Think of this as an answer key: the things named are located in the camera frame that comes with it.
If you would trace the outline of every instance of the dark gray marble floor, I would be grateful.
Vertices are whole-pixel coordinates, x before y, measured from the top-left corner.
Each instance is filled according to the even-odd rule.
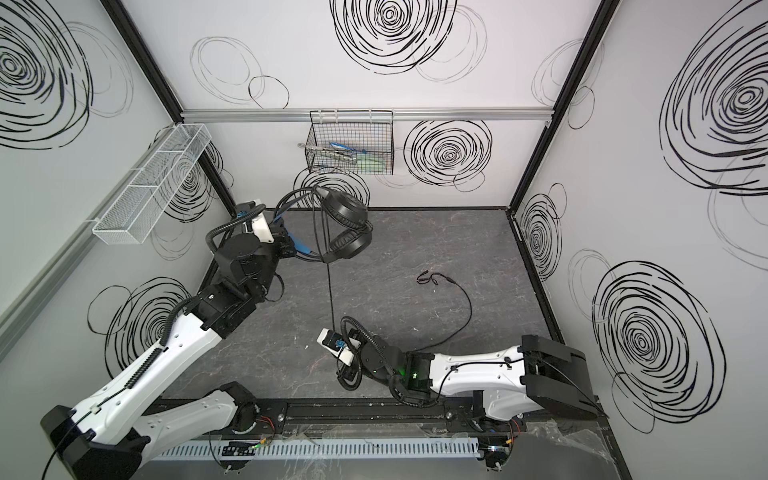
[[[548,337],[503,211],[373,211],[369,219],[370,247],[331,264],[337,322],[353,316],[404,351],[446,337],[466,321],[467,300],[444,280],[417,284],[416,277],[431,270],[461,284],[473,308],[467,328],[433,351],[483,353],[516,345],[526,333]],[[311,213],[288,213],[286,226],[314,244]],[[389,396],[369,379],[355,392],[342,389],[334,358],[316,343],[331,325],[325,265],[288,259],[277,271],[286,284],[283,298],[260,304],[165,396],[198,398],[235,380],[261,398]],[[276,281],[270,296],[279,291]]]

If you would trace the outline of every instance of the black headset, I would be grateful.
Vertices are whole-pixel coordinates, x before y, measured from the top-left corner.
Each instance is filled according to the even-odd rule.
[[[339,225],[345,227],[328,245],[321,257],[324,263],[349,259],[362,252],[373,240],[373,225],[368,221],[368,207],[350,194],[332,188],[314,187],[320,207]]]

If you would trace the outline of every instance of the white mesh basket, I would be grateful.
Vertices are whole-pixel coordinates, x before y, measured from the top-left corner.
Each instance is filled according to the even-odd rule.
[[[93,228],[107,245],[143,243],[210,143],[203,124],[179,124]]]

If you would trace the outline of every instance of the black wire basket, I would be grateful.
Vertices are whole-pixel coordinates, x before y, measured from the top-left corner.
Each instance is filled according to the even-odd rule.
[[[358,175],[392,175],[395,141],[392,111],[311,111],[304,149],[306,166],[334,167]]]

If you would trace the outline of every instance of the wire basket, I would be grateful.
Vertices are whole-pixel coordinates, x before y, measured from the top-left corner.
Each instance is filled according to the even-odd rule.
[[[93,227],[107,245],[143,243],[210,143],[203,124],[179,124]]]
[[[392,175],[395,142],[392,111],[311,111],[304,149],[313,172],[334,167],[354,174]]]

